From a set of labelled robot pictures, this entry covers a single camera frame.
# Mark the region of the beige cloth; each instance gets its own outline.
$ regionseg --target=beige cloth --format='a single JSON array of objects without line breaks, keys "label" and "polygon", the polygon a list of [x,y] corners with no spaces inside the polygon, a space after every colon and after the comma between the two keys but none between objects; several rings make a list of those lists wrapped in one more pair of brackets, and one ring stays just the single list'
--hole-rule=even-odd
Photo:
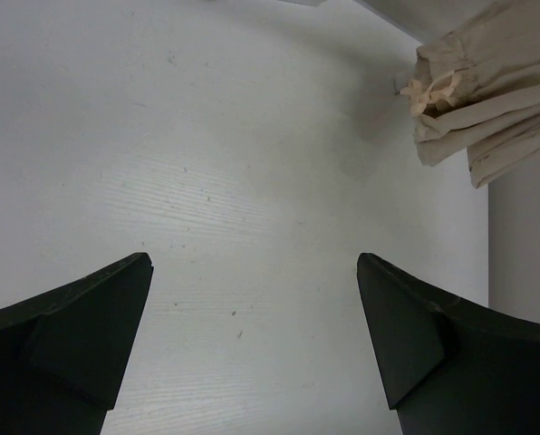
[{"label": "beige cloth", "polygon": [[540,150],[540,0],[506,0],[418,50],[410,97],[425,165],[468,149],[480,187]]}]

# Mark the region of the wood grain surface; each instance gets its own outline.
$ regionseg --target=wood grain surface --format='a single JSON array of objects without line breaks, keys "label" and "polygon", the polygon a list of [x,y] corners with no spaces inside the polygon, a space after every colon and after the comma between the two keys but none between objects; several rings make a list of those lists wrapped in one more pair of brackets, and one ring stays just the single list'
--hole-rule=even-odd
[{"label": "wood grain surface", "polygon": [[104,435],[400,433],[358,255],[487,303],[487,191],[392,95],[415,47],[348,0],[0,1],[0,307],[155,266]]}]

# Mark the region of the white wall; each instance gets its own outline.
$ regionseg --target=white wall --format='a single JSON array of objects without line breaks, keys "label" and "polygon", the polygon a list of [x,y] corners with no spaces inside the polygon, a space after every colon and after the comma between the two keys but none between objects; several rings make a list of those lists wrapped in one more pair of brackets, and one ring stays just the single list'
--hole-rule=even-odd
[{"label": "white wall", "polygon": [[489,186],[489,305],[540,323],[540,153]]}]

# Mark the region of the drawstring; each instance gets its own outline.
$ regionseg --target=drawstring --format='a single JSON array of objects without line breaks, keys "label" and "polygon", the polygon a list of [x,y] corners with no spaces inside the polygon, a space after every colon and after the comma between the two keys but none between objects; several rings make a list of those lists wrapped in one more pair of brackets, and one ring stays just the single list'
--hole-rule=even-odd
[{"label": "drawstring", "polygon": [[[433,91],[433,88],[439,83],[448,78],[451,78],[451,83],[442,89]],[[451,107],[455,107],[458,100],[451,95],[455,91],[455,88],[461,83],[461,74],[455,71],[449,71],[441,74],[435,79],[429,87],[423,91],[423,83],[419,80],[410,80],[409,86],[400,91],[401,95],[408,95],[411,105],[411,116],[420,116],[427,106],[435,104],[436,107],[447,102]]]}]

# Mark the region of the curtain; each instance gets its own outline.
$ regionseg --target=curtain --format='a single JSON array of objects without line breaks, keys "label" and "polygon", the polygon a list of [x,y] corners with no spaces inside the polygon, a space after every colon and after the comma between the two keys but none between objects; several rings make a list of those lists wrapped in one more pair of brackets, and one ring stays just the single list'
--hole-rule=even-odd
[{"label": "curtain", "polygon": [[417,56],[401,93],[423,164],[467,149],[478,188],[540,151],[540,0],[497,1]]}]

